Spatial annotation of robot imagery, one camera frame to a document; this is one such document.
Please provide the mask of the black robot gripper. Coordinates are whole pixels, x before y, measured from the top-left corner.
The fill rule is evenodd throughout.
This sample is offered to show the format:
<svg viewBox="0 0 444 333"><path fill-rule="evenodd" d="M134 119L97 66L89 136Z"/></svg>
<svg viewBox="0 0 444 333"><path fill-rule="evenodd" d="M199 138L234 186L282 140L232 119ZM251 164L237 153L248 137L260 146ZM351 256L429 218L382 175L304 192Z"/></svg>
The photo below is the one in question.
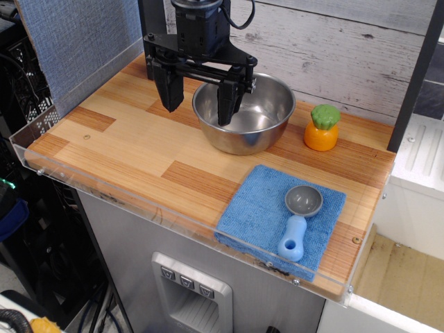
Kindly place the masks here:
<svg viewBox="0 0 444 333"><path fill-rule="evenodd" d="M162 105L169 112L183 102L183 78L195 78L218 85L218 124L229 125L239 111L245 92L255 89L257 59L235 47L230 29L247 28L256 5L243 24L231 18L230 1L172 1L176 19L173 34L149 33L148 63Z"/></svg>

